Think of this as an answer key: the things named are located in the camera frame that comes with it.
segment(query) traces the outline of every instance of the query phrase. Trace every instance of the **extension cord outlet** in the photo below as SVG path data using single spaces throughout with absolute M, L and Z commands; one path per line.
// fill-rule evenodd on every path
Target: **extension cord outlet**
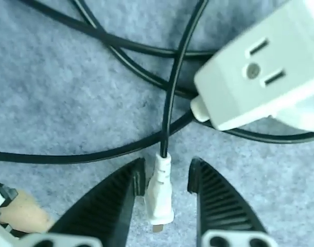
M 171 156 L 167 154 L 162 158 L 156 154 L 154 172 L 144 196 L 148 221 L 152 225 L 165 225 L 174 220 L 170 173 Z
M 290 0 L 195 75 L 191 109 L 218 130 L 276 116 L 314 96 L 314 0 Z

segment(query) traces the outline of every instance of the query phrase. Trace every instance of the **white outlet box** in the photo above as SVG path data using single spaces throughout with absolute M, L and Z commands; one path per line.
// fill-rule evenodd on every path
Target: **white outlet box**
M 314 96 L 314 0 L 290 0 L 195 75 L 191 109 L 218 130 L 243 126 Z

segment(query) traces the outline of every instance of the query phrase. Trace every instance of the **black cable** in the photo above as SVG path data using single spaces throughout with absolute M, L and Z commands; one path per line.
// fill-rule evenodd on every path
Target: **black cable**
M 99 28 L 101 31 L 104 31 L 104 28 L 100 25 L 99 21 L 94 17 L 92 12 L 90 11 L 89 7 L 85 3 L 84 0 L 73 0 L 76 8 L 79 10 L 80 14 L 84 18 L 84 20 L 90 23 L 93 27 Z M 145 70 L 140 65 L 138 65 L 135 61 L 133 61 L 130 57 L 127 56 L 125 52 L 123 52 L 117 46 L 109 46 L 104 40 L 102 42 L 109 48 L 109 50 L 113 53 L 113 55 L 130 71 L 134 74 L 138 75 L 140 78 L 146 80 L 147 82 L 151 83 L 159 87 L 160 89 L 166 90 L 167 81 L 154 75 L 153 73 Z M 197 93 L 189 91 L 185 88 L 176 87 L 175 94 L 187 98 L 192 99 L 196 97 Z M 210 122 L 200 123 L 201 125 L 205 125 L 207 127 L 213 128 Z M 271 144 L 297 144 L 297 143 L 304 143 L 304 142 L 311 142 L 314 141 L 314 133 L 307 132 L 304 134 L 298 135 L 269 135 L 269 134 L 260 134 L 252 131 L 242 130 L 242 129 L 233 129 L 224 131 L 227 134 L 234 135 L 237 137 L 245 138 L 248 140 L 254 140 L 256 142 L 263 142 L 263 143 L 271 143 Z
M 128 50 L 133 50 L 143 54 L 149 54 L 163 58 L 174 58 L 177 53 L 177 51 L 173 49 L 164 49 L 150 45 L 144 45 L 112 35 L 110 33 L 102 32 L 36 0 L 18 0 L 18 1 L 41 12 L 45 16 L 48 16 L 55 21 L 58 21 L 77 31 L 83 32 L 93 38 L 102 40 L 104 43 L 108 43 L 110 45 L 116 45 L 118 47 L 123 47 Z M 185 56 L 186 58 L 190 59 L 199 58 L 208 60 L 214 53 L 215 51 L 213 50 L 188 51 Z
M 168 138 L 170 133 L 170 124 L 171 124 L 171 116 L 173 110 L 173 102 L 176 91 L 176 86 L 178 83 L 180 70 L 183 64 L 183 59 L 185 52 L 188 48 L 189 42 L 191 40 L 191 36 L 195 31 L 195 27 L 202 15 L 208 0 L 199 0 L 195 6 L 193 14 L 190 17 L 190 20 L 184 30 L 181 41 L 179 43 L 178 53 L 174 59 L 174 64 L 172 67 L 168 89 L 166 93 L 165 105 L 164 105 L 164 114 L 163 114 L 163 122 L 162 122 L 162 137 L 161 137 L 161 150 L 160 155 L 163 158 L 167 157 L 167 149 L 168 149 Z
M 83 19 L 90 24 L 92 27 L 98 29 L 100 32 L 108 35 L 106 30 L 101 26 L 99 21 L 95 18 L 89 7 L 84 0 L 72 0 L 74 6 L 78 9 Z M 160 89 L 166 90 L 167 81 L 163 78 L 154 75 L 153 73 L 147 71 L 140 65 L 138 65 L 134 60 L 132 60 L 121 48 L 113 45 L 109 45 L 102 41 L 102 43 L 109 49 L 109 51 L 115 56 L 115 58 L 120 61 L 126 68 L 132 71 L 134 74 L 140 78 L 146 80 L 150 84 L 159 87 Z M 197 93 L 191 92 L 184 87 L 177 87 L 175 94 L 187 99 L 193 99 L 197 96 Z
M 178 120 L 171 124 L 170 128 L 171 134 L 175 134 L 176 132 L 187 126 L 193 120 L 194 116 L 191 111 L 185 113 L 182 117 L 180 117 Z M 126 144 L 119 148 L 89 154 L 35 155 L 0 152 L 0 161 L 28 164 L 55 164 L 55 165 L 103 161 L 150 147 L 151 145 L 154 145 L 160 141 L 160 136 L 161 132 L 159 131 L 141 140 L 138 140 L 130 144 Z
M 204 125 L 209 128 L 213 128 L 210 121 L 207 122 L 195 122 Z M 243 129 L 233 129 L 221 131 L 230 135 L 241 137 L 248 140 L 254 140 L 260 143 L 270 143 L 270 144 L 299 144 L 314 141 L 314 132 L 306 132 L 296 135 L 269 135 L 251 132 Z
M 62 22 L 63 24 L 68 25 L 69 27 L 72 27 L 74 29 L 77 29 L 83 32 L 87 31 L 85 32 L 86 34 L 94 38 L 98 38 L 102 40 L 104 43 L 114 41 L 116 46 L 121 46 L 122 43 L 123 45 L 125 44 L 126 46 L 127 44 L 126 42 L 128 42 L 129 45 L 126 47 L 136 47 L 136 51 L 141 52 L 141 53 L 155 54 L 156 56 L 160 56 L 160 57 L 174 57 L 175 56 L 175 53 L 176 53 L 175 50 L 146 46 L 146 45 L 138 44 L 135 42 L 127 41 L 125 39 L 122 39 L 116 36 L 112 36 L 111 34 L 108 34 L 106 38 L 106 35 L 103 35 L 103 32 L 101 31 L 99 32 L 95 28 L 91 28 L 87 25 L 85 26 L 85 24 L 83 24 L 82 22 L 76 19 L 73 19 L 69 16 L 66 16 L 62 13 L 59 13 L 58 11 L 55 11 L 37 1 L 32 1 L 32 0 L 20 0 L 20 1 L 37 9 L 40 12 L 43 12 L 47 16 L 53 18 L 54 20 L 58 20 Z M 208 52 L 189 51 L 186 53 L 186 56 L 188 58 L 198 58 L 198 57 L 206 58 L 206 56 L 211 56 L 213 54 L 210 51 Z M 127 62 L 127 61 L 130 61 L 130 60 L 124 57 L 124 62 Z M 181 128 L 185 127 L 187 124 L 189 124 L 192 121 L 193 118 L 194 117 L 191 112 L 188 112 L 184 116 L 179 118 L 176 122 L 171 124 L 170 126 L 171 134 L 174 134 L 177 131 L 179 131 Z M 202 124 L 212 128 L 209 122 L 202 123 Z M 225 133 L 229 133 L 229 134 L 243 137 L 250 140 L 256 140 L 258 142 L 277 143 L 277 144 L 301 143 L 301 142 L 309 142 L 309 141 L 314 140 L 314 133 L 311 133 L 311 132 L 305 133 L 305 134 L 299 134 L 299 135 L 276 136 L 276 135 L 259 134 L 259 133 L 254 133 L 254 132 L 252 133 L 250 131 L 235 129 L 235 130 L 225 131 Z M 0 161 L 17 162 L 17 163 L 32 163 L 32 164 L 76 164 L 76 163 L 88 163 L 88 162 L 106 160 L 109 158 L 125 155 L 131 152 L 139 151 L 153 144 L 156 144 L 159 141 L 160 134 L 161 132 L 155 133 L 146 138 L 143 138 L 142 140 L 133 142 L 131 144 L 127 144 L 123 147 L 119 147 L 119 148 L 115 148 L 115 149 L 111 149 L 107 151 L 102 151 L 102 152 L 97 152 L 97 153 L 83 154 L 83 155 L 67 155 L 67 156 L 30 155 L 30 154 L 16 154 L 16 153 L 0 152 Z

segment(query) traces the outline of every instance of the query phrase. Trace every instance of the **electrical cord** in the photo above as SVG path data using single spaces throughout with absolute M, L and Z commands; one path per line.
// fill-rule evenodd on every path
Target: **electrical cord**
M 78 21 L 67 15 L 59 13 L 58 11 L 53 10 L 49 8 L 48 6 L 41 4 L 35 0 L 19 0 L 19 1 L 23 2 L 24 4 L 38 10 L 39 12 L 49 16 L 50 18 L 56 21 L 59 21 L 75 30 L 79 30 L 94 38 L 98 38 L 104 44 L 112 44 L 114 48 L 125 47 L 128 49 L 137 51 L 137 52 L 155 55 L 159 57 L 165 57 L 165 58 L 172 58 L 176 55 L 176 52 L 177 52 L 176 50 L 162 49 L 162 48 L 157 48 L 153 46 L 147 46 L 147 45 L 135 43 L 135 42 L 123 39 L 123 38 L 119 38 L 117 36 L 113 36 L 111 34 L 106 33 L 105 31 L 104 32 L 102 32 L 101 30 L 98 31 L 94 27 L 90 27 L 87 24 L 82 23 L 81 21 Z M 188 51 L 185 53 L 185 57 L 190 58 L 190 59 L 194 59 L 194 58 L 206 59 L 207 57 L 212 56 L 213 53 L 214 53 L 213 51 Z M 124 54 L 125 53 L 123 54 L 120 53 L 120 56 L 119 56 L 119 58 L 122 58 L 124 60 L 124 63 L 128 63 L 128 61 L 130 62 L 133 61 L 133 60 L 129 60 L 130 58 L 126 54 L 125 54 L 126 56 L 124 56 Z M 128 63 L 128 64 L 132 64 L 132 68 L 136 68 L 140 73 L 145 71 L 145 70 L 141 70 L 138 64 L 136 64 L 136 66 L 133 66 L 134 63 Z M 145 73 L 142 73 L 142 76 L 145 76 L 146 78 L 153 78 L 151 76 L 153 75 L 152 73 L 149 73 L 149 74 L 147 73 L 149 72 L 145 71 Z M 161 83 L 159 85 L 160 88 L 166 90 L 167 86 L 166 86 L 165 81 L 160 82 L 160 83 Z M 194 117 L 193 117 L 192 112 L 187 112 L 185 115 L 183 115 L 181 118 L 179 118 L 177 121 L 171 124 L 170 134 L 174 134 L 177 131 L 181 130 L 183 127 L 188 125 L 193 119 Z M 209 122 L 200 123 L 200 124 L 213 128 Z M 241 129 L 234 129 L 234 130 L 225 131 L 225 133 L 232 134 L 232 135 L 242 137 L 242 138 L 246 138 L 249 140 L 255 140 L 258 142 L 276 143 L 276 144 L 303 143 L 303 142 L 309 142 L 309 141 L 314 140 L 314 133 L 312 132 L 299 134 L 299 135 L 277 136 L 277 135 L 259 134 L 259 133 L 254 133 L 254 132 L 241 130 Z M 145 137 L 139 141 L 133 142 L 131 144 L 127 144 L 123 147 L 119 147 L 119 148 L 115 148 L 115 149 L 111 149 L 107 151 L 102 151 L 102 152 L 91 153 L 91 154 L 82 154 L 82 155 L 31 155 L 31 154 L 16 154 L 16 153 L 0 152 L 0 161 L 16 162 L 16 163 L 31 163 L 31 164 L 89 163 L 89 162 L 106 160 L 109 158 L 114 158 L 114 157 L 122 156 L 125 154 L 129 154 L 132 152 L 140 151 L 144 148 L 147 148 L 153 144 L 158 143 L 160 141 L 160 135 L 161 135 L 161 131 L 158 133 L 152 134 L 148 137 Z
M 90 24 L 92 27 L 98 29 L 100 32 L 108 35 L 106 30 L 101 26 L 99 21 L 95 18 L 86 2 L 83 0 L 72 0 L 71 1 L 74 6 L 77 8 L 78 12 L 82 16 L 82 18 Z M 150 84 L 159 87 L 160 89 L 166 90 L 168 82 L 163 78 L 154 75 L 153 73 L 147 71 L 140 65 L 138 65 L 134 60 L 132 60 L 121 48 L 113 45 L 109 45 L 104 40 L 102 43 L 109 49 L 109 51 L 115 56 L 115 58 L 121 62 L 126 68 L 132 71 L 135 75 L 149 82 Z M 197 93 L 191 92 L 184 87 L 177 87 L 175 94 L 187 98 L 192 99 L 197 96 Z
M 170 126 L 170 134 L 173 135 L 187 126 L 194 120 L 194 116 L 191 111 L 185 113 L 182 117 L 176 120 Z M 34 155 L 34 154 L 17 154 L 0 152 L 0 161 L 4 162 L 16 162 L 27 164 L 53 164 L 53 165 L 65 165 L 65 164 L 78 164 L 78 163 L 90 163 L 96 161 L 108 160 L 110 158 L 119 157 L 125 154 L 140 151 L 144 148 L 150 147 L 160 141 L 161 131 L 156 132 L 148 137 L 145 137 L 136 142 L 126 144 L 119 148 L 110 149 L 107 151 L 78 154 L 78 155 Z
M 199 18 L 202 15 L 207 3 L 208 3 L 208 0 L 199 0 L 198 3 L 196 4 L 193 14 L 191 15 L 190 20 L 184 30 L 181 41 L 179 43 L 178 53 L 174 59 L 174 64 L 172 67 L 172 71 L 171 71 L 171 75 L 170 75 L 170 79 L 168 83 L 169 88 L 166 91 L 166 99 L 165 99 L 165 105 L 164 105 L 161 150 L 160 150 L 160 156 L 162 158 L 167 157 L 169 128 L 171 124 L 173 102 L 174 102 L 176 86 L 179 80 L 180 70 L 183 64 L 184 55 L 188 48 L 189 42 L 191 40 L 191 36 L 193 35 L 195 31 L 195 27 L 197 26 Z
M 72 2 L 75 4 L 75 7 L 78 9 L 81 16 L 86 22 L 90 23 L 95 28 L 100 28 L 101 30 L 105 31 L 104 28 L 100 25 L 99 21 L 94 17 L 94 15 L 90 11 L 89 7 L 87 6 L 84 0 L 73 0 Z M 138 75 L 140 78 L 151 83 L 152 85 L 155 85 L 159 87 L 160 89 L 163 89 L 166 91 L 166 86 L 168 83 L 166 80 L 142 68 L 140 65 L 138 65 L 135 61 L 133 61 L 129 56 L 127 56 L 125 52 L 123 52 L 117 46 L 109 46 L 105 42 L 105 40 L 101 40 L 101 41 L 103 42 L 104 45 L 106 45 L 109 48 L 109 50 L 113 53 L 113 55 L 130 71 Z M 187 99 L 193 99 L 194 97 L 197 96 L 196 92 L 191 92 L 187 89 L 184 89 L 178 86 L 176 87 L 175 94 L 180 97 L 187 98 Z M 201 123 L 198 121 L 196 122 L 201 125 L 207 126 L 209 128 L 213 128 L 209 121 L 204 122 L 204 123 Z M 270 134 L 256 133 L 256 132 L 243 130 L 243 129 L 233 129 L 233 130 L 224 131 L 224 133 L 241 137 L 241 138 L 245 138 L 248 140 L 253 140 L 256 142 L 270 143 L 270 144 L 298 144 L 298 143 L 314 141 L 313 132 L 307 132 L 304 134 L 297 134 L 297 135 L 270 135 Z
M 214 129 L 210 121 L 198 122 L 196 119 L 194 121 L 203 126 Z M 306 132 L 306 133 L 296 134 L 296 135 L 261 134 L 261 133 L 255 133 L 255 132 L 251 132 L 251 131 L 243 130 L 243 129 L 225 130 L 225 131 L 221 131 L 221 133 L 222 132 L 230 134 L 230 135 L 234 135 L 237 137 L 241 137 L 247 140 L 254 140 L 256 142 L 269 143 L 269 144 L 299 144 L 299 143 L 307 143 L 307 142 L 314 141 L 314 132 Z
M 102 40 L 104 43 L 110 45 L 116 45 L 118 47 L 123 47 L 128 50 L 136 51 L 143 54 L 153 55 L 163 58 L 174 58 L 177 50 L 173 49 L 164 49 L 158 48 L 150 45 L 140 44 L 138 42 L 133 42 L 110 33 L 102 32 L 96 28 L 93 28 L 82 21 L 76 20 L 66 14 L 63 14 L 37 0 L 18 0 L 23 4 L 37 10 L 45 16 L 50 17 L 51 19 L 58 21 L 70 28 L 73 28 L 77 31 L 85 33 L 93 38 Z M 205 50 L 205 51 L 188 51 L 186 53 L 186 58 L 188 59 L 206 59 L 208 60 L 215 51 Z

